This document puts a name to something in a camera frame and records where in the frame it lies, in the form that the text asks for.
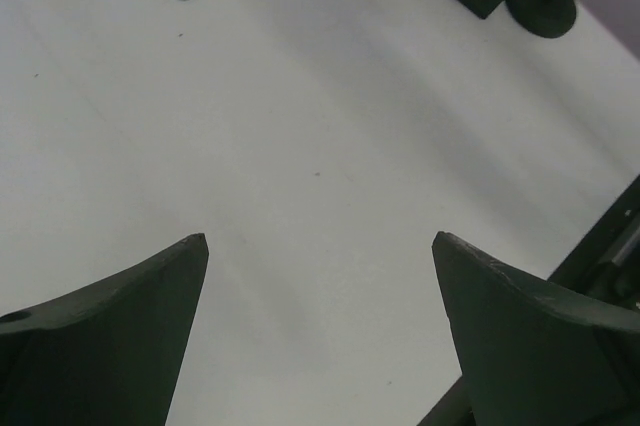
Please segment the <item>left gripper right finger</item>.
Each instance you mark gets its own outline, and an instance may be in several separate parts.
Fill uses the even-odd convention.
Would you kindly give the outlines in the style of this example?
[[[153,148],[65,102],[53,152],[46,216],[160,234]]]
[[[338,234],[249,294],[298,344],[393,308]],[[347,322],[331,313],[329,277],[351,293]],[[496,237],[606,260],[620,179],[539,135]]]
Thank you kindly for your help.
[[[639,316],[488,255],[432,243],[462,379],[479,425],[636,425]]]

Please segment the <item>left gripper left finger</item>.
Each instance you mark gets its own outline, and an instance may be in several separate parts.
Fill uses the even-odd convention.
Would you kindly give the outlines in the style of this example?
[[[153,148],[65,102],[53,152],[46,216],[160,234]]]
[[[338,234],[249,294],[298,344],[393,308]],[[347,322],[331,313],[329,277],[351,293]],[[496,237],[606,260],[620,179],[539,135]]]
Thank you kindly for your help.
[[[165,424],[208,258],[204,234],[193,234],[2,316],[2,424]]]

